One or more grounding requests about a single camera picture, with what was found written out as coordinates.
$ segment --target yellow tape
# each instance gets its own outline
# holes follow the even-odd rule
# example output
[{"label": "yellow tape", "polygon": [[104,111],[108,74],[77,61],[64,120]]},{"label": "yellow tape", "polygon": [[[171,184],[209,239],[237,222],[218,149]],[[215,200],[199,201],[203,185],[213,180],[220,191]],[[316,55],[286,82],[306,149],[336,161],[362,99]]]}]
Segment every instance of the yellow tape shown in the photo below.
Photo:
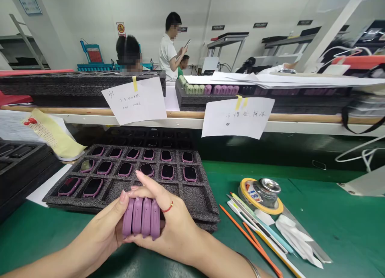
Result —
[{"label": "yellow tape", "polygon": [[249,98],[247,97],[247,98],[245,98],[245,101],[243,102],[243,107],[245,108],[245,107],[247,107],[247,101],[249,100]]},{"label": "yellow tape", "polygon": [[239,110],[239,107],[241,106],[242,97],[240,95],[236,95],[238,97],[237,104],[235,105],[235,110]]},{"label": "yellow tape", "polygon": [[134,91],[138,91],[138,84],[136,83],[136,76],[132,77],[132,82],[134,83]]}]

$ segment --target purple smartwatch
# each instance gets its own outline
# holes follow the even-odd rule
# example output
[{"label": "purple smartwatch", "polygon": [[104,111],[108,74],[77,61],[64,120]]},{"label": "purple smartwatch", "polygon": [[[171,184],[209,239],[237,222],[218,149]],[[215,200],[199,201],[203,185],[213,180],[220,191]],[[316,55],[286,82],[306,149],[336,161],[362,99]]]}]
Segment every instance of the purple smartwatch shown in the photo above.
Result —
[{"label": "purple smartwatch", "polygon": [[71,196],[73,192],[75,192],[77,186],[80,184],[80,178],[69,178],[57,191],[58,196]]}]

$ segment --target sticker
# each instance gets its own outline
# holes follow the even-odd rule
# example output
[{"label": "sticker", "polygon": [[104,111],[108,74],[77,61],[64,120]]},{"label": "sticker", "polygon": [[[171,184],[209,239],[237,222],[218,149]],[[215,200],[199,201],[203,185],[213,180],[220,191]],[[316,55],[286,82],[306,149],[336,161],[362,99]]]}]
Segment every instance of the sticker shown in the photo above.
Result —
[{"label": "sticker", "polygon": [[245,187],[249,195],[253,198],[253,200],[257,203],[263,202],[261,196],[255,191],[253,186],[253,181],[248,181],[245,183]]}]

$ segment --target cable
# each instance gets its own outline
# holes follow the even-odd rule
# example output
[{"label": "cable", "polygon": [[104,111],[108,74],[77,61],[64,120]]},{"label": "cable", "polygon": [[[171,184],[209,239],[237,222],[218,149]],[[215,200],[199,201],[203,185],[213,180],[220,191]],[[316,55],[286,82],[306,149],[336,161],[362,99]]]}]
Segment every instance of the cable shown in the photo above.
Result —
[{"label": "cable", "polygon": [[353,152],[355,150],[358,150],[359,148],[362,148],[364,146],[367,146],[368,144],[371,144],[371,143],[374,143],[380,139],[383,139],[385,138],[385,135],[383,136],[380,136],[378,138],[375,138],[373,140],[370,140],[366,143],[363,143],[362,145],[359,145],[359,146],[356,146],[342,154],[340,154],[338,157],[335,158],[335,161],[336,162],[350,162],[350,161],[353,161],[353,160],[359,160],[359,159],[363,159],[364,160],[364,163],[365,163],[365,166],[366,166],[366,170],[367,172],[371,172],[371,169],[370,169],[370,163],[373,159],[373,156],[375,154],[375,152],[377,150],[385,150],[385,148],[371,148],[371,149],[364,149],[362,152],[361,152],[361,155],[358,156],[358,157],[355,157],[355,158],[350,158],[350,159],[347,159],[347,160],[339,160],[340,158],[342,158],[344,155],[350,153],[350,152]]}]

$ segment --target hand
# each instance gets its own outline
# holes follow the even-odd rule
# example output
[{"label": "hand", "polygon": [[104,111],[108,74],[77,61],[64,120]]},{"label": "hand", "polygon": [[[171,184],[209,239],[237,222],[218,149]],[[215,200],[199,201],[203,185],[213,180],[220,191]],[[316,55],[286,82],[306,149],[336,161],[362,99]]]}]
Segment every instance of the hand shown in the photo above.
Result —
[{"label": "hand", "polygon": [[166,224],[158,239],[153,241],[150,236],[143,239],[139,234],[127,237],[124,242],[134,242],[140,247],[153,250],[183,264],[195,266],[203,256],[202,253],[206,252],[205,236],[209,234],[195,224],[181,198],[171,194],[140,171],[136,171],[136,176],[144,187],[132,186],[132,190],[128,192],[130,198],[156,199],[164,211],[170,208],[172,202],[173,207],[164,213]]},{"label": "hand", "polygon": [[100,211],[64,249],[77,264],[79,277],[90,275],[122,245],[122,217],[127,207],[128,194],[123,190],[120,197]]}]

